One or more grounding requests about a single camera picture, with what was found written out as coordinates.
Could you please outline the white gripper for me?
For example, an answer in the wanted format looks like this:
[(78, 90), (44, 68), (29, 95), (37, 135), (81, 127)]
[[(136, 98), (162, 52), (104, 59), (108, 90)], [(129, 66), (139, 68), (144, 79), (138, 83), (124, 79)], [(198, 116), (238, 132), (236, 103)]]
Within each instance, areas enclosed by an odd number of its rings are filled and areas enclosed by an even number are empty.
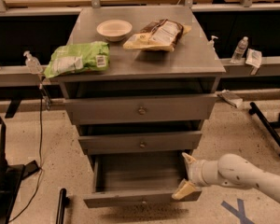
[(206, 187), (211, 185), (219, 185), (222, 177), (218, 172), (217, 161), (196, 161), (190, 154), (183, 152), (184, 163), (188, 171), (188, 181), (183, 179), (178, 188), (172, 194), (174, 200), (181, 200), (196, 190), (195, 186)]

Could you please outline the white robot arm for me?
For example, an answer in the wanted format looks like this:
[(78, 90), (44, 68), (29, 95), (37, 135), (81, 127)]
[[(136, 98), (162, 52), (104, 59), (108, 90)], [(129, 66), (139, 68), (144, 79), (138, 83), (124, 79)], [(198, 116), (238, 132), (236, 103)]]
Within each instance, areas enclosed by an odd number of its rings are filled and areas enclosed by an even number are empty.
[(181, 200), (200, 187), (212, 185), (223, 188), (257, 189), (280, 203), (280, 175), (265, 172), (235, 154), (225, 154), (216, 161), (195, 160), (183, 152), (187, 179), (183, 179), (172, 194)]

